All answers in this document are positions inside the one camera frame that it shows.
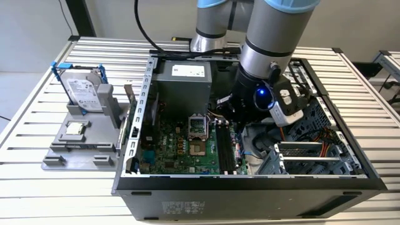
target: aluminum extrusion table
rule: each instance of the aluminum extrusion table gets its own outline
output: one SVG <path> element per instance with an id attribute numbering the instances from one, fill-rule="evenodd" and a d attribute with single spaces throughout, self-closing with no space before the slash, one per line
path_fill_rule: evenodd
<path id="1" fill-rule="evenodd" d="M 400 82 L 400 52 L 380 51 L 374 62 L 378 62 Z"/>
<path id="2" fill-rule="evenodd" d="M 167 50 L 188 50 L 187 42 L 159 42 Z M 139 93 L 151 45 L 146 41 L 82 37 L 70 41 L 58 62 L 103 63 L 115 97 L 128 101 L 123 85 Z M 330 219 L 194 221 L 196 224 L 398 225 L 400 224 L 400 117 L 343 53 L 299 47 L 323 82 L 364 153 L 390 192 Z M 67 95 L 46 72 L 0 135 L 0 224 L 142 224 L 123 200 L 111 196 L 115 172 L 51 172 L 40 168 L 67 114 Z M 171 224 L 190 224 L 190 221 Z"/>

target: ram slot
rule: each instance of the ram slot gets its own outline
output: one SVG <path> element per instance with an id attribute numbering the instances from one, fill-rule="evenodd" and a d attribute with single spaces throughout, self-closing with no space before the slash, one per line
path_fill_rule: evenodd
<path id="1" fill-rule="evenodd" d="M 231 142 L 230 127 L 226 124 L 216 126 L 218 151 L 220 161 L 220 173 L 234 174 L 235 158 Z"/>

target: cpu chip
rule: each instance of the cpu chip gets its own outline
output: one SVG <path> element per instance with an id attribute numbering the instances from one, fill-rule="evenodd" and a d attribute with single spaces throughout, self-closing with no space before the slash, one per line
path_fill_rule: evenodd
<path id="1" fill-rule="evenodd" d="M 206 142 L 200 142 L 200 141 L 190 142 L 190 155 L 206 156 Z"/>

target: sticker label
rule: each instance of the sticker label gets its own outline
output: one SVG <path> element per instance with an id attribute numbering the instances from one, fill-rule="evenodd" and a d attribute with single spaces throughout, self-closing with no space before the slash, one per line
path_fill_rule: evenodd
<path id="1" fill-rule="evenodd" d="M 164 214 L 203 214 L 206 202 L 162 202 Z"/>
<path id="2" fill-rule="evenodd" d="M 88 111 L 102 111 L 102 105 L 91 81 L 68 79 L 70 91 L 78 102 L 78 105 Z"/>
<path id="3" fill-rule="evenodd" d="M 172 76 L 204 77 L 204 66 L 174 65 Z"/>

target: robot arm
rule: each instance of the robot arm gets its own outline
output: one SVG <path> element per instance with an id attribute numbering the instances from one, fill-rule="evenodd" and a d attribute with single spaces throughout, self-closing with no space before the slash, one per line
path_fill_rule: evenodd
<path id="1" fill-rule="evenodd" d="M 200 0 L 196 37 L 192 51 L 226 46 L 226 32 L 234 27 L 236 8 L 243 24 L 252 13 L 246 43 L 231 95 L 219 100 L 227 119 L 242 124 L 262 120 L 270 114 L 279 127 L 303 117 L 307 97 L 298 96 L 291 81 L 282 76 L 303 35 L 312 11 L 320 0 Z"/>

